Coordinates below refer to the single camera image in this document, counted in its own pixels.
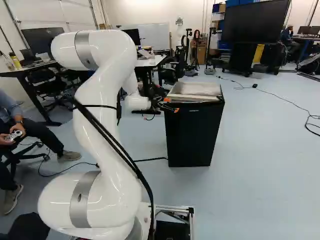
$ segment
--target person sitting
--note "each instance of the person sitting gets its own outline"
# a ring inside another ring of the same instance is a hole
[[[24,118],[23,111],[16,101],[0,89],[0,148],[8,148],[14,143],[14,141],[5,139],[14,130],[22,131],[22,137],[27,135],[40,139],[43,144],[57,154],[57,160],[60,163],[81,158],[81,154],[78,152],[66,151],[62,142],[45,125]],[[2,213],[7,215],[17,205],[18,196],[23,190],[23,185],[14,182],[2,162],[0,162],[0,189],[5,190]]]
[[[287,47],[291,47],[291,54],[294,55],[300,48],[300,43],[293,41],[294,26],[289,24],[288,27],[281,32],[281,41]]]

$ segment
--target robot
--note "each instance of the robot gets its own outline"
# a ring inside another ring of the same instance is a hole
[[[93,116],[114,137],[114,142],[119,142],[114,108],[121,87],[128,93],[126,108],[150,108],[151,102],[138,92],[134,72],[136,46],[126,33],[63,33],[52,41],[51,52],[65,68],[96,70],[76,91],[75,100],[78,106],[86,106],[87,115]],[[50,228],[70,236],[91,240],[148,239],[154,213],[150,203],[142,202],[141,176],[137,177],[133,166],[124,162],[84,115],[80,108],[73,111],[73,128],[100,171],[69,172],[53,179],[39,197],[40,217]]]

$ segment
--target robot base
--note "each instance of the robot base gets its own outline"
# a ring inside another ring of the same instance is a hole
[[[162,239],[194,239],[195,209],[191,206],[155,205],[155,240]],[[124,240],[147,240],[150,227],[151,206],[141,202],[136,221],[129,236]],[[82,240],[71,237],[69,240]]]

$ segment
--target desk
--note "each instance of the desk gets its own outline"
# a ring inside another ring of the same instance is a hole
[[[305,55],[305,52],[307,50],[307,47],[310,43],[310,41],[320,41],[320,37],[301,37],[301,36],[292,36],[292,39],[293,40],[303,40],[304,41],[304,45],[303,45],[303,48],[301,50],[301,53],[300,53],[300,56],[299,56],[299,59],[298,59],[298,62],[301,61],[301,59],[303,58],[303,56]]]
[[[147,60],[138,60],[135,65],[135,69],[139,71],[139,75],[141,75],[142,83],[143,83],[143,94],[144,97],[149,97],[148,93],[148,85],[149,80],[152,82],[152,69],[161,67],[161,65],[165,62],[167,56],[155,55],[155,59],[147,59]],[[160,111],[149,110],[141,110],[141,111],[132,111],[133,114],[160,114]]]
[[[50,67],[57,67],[60,66],[55,60],[49,60],[44,61],[38,64],[35,64],[31,67],[23,67],[19,70],[14,71],[6,71],[6,72],[0,72],[0,77],[7,77],[7,78],[17,78],[19,80],[19,83],[25,90],[26,94],[28,94],[29,98],[35,105],[35,107],[39,110],[43,118],[45,119],[45,124],[48,126],[60,126],[60,122],[52,121],[45,110],[45,108],[41,105],[40,101],[37,98],[37,94],[34,90],[34,88],[29,84],[29,82],[26,80],[26,77],[29,72],[39,70],[39,69],[45,69]]]

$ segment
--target concrete floor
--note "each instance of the concrete floor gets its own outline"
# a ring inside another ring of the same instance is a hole
[[[206,240],[318,240],[320,238],[320,137],[304,128],[307,113],[274,96],[255,89],[235,90],[254,83],[312,114],[320,114],[319,82],[296,75],[254,73],[245,78],[229,73],[184,77],[182,81],[221,84],[225,107],[210,167],[169,168],[166,160],[138,164],[148,180],[156,204],[195,206],[195,239]],[[27,112],[39,120],[37,111]],[[63,109],[52,113],[66,122],[52,131],[65,148],[81,151],[80,161],[95,163],[74,136],[72,116]],[[163,115],[145,121],[140,115],[123,113],[119,125],[122,144],[134,160],[166,156]],[[45,148],[36,152],[46,152]],[[70,166],[59,164],[52,154],[41,172],[55,173]],[[0,217],[6,233],[20,214],[37,211],[38,196],[50,178],[37,175],[39,161],[23,162],[17,180],[25,185],[18,206]],[[70,171],[88,171],[81,164]],[[49,240],[68,237],[51,231]]]

